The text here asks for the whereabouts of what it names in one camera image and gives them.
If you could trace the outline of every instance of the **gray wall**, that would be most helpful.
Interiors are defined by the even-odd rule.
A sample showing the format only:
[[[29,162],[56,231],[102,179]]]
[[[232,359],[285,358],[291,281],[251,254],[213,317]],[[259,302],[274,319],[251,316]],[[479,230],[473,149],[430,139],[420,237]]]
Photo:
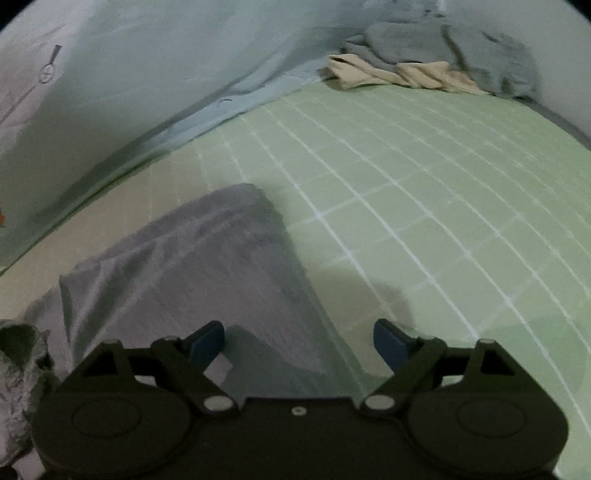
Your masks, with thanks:
[[[525,43],[540,71],[540,103],[591,137],[591,22],[565,0],[439,2],[448,14]]]

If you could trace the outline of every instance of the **grid pattern sheet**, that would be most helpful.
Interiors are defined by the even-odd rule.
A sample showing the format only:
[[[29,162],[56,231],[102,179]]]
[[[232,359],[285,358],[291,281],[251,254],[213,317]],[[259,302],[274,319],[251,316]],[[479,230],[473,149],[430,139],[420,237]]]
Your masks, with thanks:
[[[516,102],[319,83],[115,186],[0,277],[17,314],[80,260],[242,181],[284,217],[340,334],[374,374],[375,319],[499,340],[566,411],[558,469],[591,478],[591,153]]]

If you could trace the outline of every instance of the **green fitted sheet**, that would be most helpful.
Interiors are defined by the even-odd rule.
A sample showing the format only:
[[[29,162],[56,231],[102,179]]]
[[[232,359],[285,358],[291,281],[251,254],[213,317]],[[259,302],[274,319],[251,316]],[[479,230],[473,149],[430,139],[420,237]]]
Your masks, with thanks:
[[[511,100],[319,83],[187,149],[207,189],[265,190],[368,372],[390,374],[379,317],[495,338],[567,413],[559,473],[591,478],[591,153],[571,136]]]

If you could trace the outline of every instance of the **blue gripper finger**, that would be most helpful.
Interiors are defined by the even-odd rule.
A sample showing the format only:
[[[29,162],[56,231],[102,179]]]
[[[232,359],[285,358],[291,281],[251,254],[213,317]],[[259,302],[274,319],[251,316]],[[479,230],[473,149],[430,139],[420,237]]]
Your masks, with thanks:
[[[222,351],[225,335],[221,322],[212,321],[187,338],[190,342],[189,361],[202,371]]]
[[[374,324],[374,348],[395,373],[413,354],[416,343],[415,339],[385,319]]]

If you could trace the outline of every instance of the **gray blanket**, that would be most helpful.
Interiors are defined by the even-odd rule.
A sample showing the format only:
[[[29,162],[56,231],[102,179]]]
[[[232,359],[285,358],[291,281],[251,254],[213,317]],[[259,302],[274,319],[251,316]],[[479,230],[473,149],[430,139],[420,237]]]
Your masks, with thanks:
[[[345,52],[396,72],[399,62],[447,61],[487,92],[535,99],[539,79],[525,45],[503,33],[482,31],[442,14],[399,18],[370,26],[347,40]]]
[[[0,320],[0,466],[29,445],[29,421],[53,382],[45,336]]]
[[[146,347],[219,320],[227,345],[206,375],[239,402],[359,401],[382,381],[362,372],[307,281],[280,215],[248,184],[187,203],[80,263],[20,320],[50,331],[60,377],[107,338]]]

